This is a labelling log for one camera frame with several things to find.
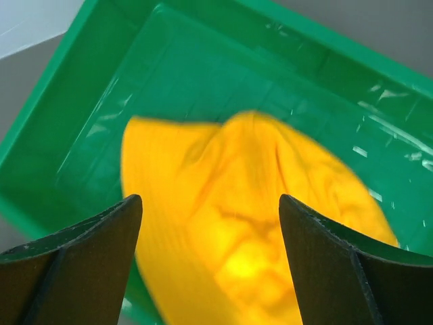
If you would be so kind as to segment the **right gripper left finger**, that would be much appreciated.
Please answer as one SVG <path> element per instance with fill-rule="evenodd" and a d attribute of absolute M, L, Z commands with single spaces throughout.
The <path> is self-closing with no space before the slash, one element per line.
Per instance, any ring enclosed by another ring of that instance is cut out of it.
<path fill-rule="evenodd" d="M 1 253 L 2 324 L 117 324 L 142 218 L 140 196 Z"/>

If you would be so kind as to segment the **yellow hat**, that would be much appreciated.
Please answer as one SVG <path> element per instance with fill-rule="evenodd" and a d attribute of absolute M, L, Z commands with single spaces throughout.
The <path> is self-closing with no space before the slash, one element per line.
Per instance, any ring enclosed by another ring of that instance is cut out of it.
<path fill-rule="evenodd" d="M 301 323 L 279 223 L 283 194 L 398 244 L 345 164 L 255 111 L 222 124 L 132 118 L 121 180 L 124 196 L 142 199 L 136 262 L 166 324 Z"/>

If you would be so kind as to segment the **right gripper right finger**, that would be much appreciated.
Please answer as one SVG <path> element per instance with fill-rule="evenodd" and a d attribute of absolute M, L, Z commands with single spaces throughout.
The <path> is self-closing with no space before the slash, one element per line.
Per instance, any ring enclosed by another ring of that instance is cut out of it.
<path fill-rule="evenodd" d="M 279 220 L 303 324 L 431 324 L 432 258 L 333 221 L 290 195 Z"/>

